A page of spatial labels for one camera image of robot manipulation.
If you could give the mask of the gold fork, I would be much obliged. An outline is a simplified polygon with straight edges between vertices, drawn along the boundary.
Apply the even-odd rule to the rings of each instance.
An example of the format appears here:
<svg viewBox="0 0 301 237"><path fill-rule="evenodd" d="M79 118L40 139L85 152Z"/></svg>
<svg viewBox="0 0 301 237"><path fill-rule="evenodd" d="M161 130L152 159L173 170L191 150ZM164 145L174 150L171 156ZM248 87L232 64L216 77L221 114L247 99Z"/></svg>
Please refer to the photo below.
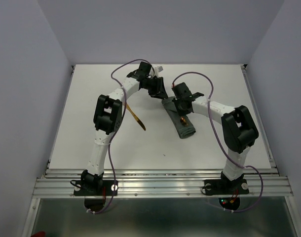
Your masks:
<svg viewBox="0 0 301 237"><path fill-rule="evenodd" d="M181 116L181 117L180 117L180 123L181 123L181 125L184 126L184 127L189 126L189 123L188 123L188 117L187 117L187 116Z"/></svg>

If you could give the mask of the grey cloth napkin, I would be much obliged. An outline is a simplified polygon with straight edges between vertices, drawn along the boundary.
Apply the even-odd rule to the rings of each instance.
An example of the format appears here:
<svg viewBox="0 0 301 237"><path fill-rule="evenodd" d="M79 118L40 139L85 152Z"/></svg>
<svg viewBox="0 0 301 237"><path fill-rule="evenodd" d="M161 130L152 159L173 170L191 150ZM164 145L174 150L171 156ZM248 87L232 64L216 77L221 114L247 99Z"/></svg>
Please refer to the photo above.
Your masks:
<svg viewBox="0 0 301 237"><path fill-rule="evenodd" d="M174 97L169 97L163 99L161 103L171 119L179 138L189 138L196 133L196 129L187 116L180 116L177 113L175 104L172 101L173 99Z"/></svg>

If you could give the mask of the gold knife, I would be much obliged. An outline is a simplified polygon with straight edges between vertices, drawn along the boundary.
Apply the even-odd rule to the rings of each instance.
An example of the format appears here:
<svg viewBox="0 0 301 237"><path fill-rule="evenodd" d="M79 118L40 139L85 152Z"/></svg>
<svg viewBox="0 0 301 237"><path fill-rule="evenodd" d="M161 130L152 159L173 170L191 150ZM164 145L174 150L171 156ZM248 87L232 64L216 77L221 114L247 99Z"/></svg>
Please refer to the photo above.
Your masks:
<svg viewBox="0 0 301 237"><path fill-rule="evenodd" d="M146 127L143 124L143 122L137 117L137 115L132 111L132 109L130 108L130 106L127 104L126 105L126 109L130 112L130 114L132 115L132 117L134 118L134 120L139 124L139 126L146 131Z"/></svg>

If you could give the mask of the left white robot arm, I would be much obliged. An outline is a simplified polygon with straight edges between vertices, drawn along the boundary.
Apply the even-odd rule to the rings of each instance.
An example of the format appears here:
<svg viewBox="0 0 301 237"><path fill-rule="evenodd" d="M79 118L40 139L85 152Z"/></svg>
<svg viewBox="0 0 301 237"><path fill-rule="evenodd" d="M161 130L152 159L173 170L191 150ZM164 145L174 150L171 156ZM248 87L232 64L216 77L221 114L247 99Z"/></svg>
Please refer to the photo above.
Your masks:
<svg viewBox="0 0 301 237"><path fill-rule="evenodd" d="M140 62L139 67L130 72L124 82L116 79L114 73L135 60L116 68L111 73L111 79L119 84L119 88L108 95L100 95L97 99L93 117L96 137L90 160L80 177L80 187L93 195L102 190L106 154L124 119L128 108L127 99L140 89L147 90L152 98L166 99L168 97L163 77L159 76L163 68L161 66L153 67L143 59L138 61Z"/></svg>

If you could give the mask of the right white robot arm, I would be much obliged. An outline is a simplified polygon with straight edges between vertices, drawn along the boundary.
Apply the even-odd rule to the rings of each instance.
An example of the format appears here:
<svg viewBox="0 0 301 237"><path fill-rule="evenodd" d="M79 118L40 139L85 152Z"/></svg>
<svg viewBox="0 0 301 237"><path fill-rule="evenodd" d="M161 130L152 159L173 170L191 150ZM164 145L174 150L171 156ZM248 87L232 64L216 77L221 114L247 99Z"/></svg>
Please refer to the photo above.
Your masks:
<svg viewBox="0 0 301 237"><path fill-rule="evenodd" d="M173 103L177 113L185 116L195 113L206 116L210 123L219 123L223 130L223 140L217 139L227 161L220 179L209 179L204 182L202 191L207 196L230 195L233 192L248 194L247 182L244 180L246 156L255 140L259 137L254 120L245 106L232 107L212 101L204 94L191 93L182 82L172 87L175 97Z"/></svg>

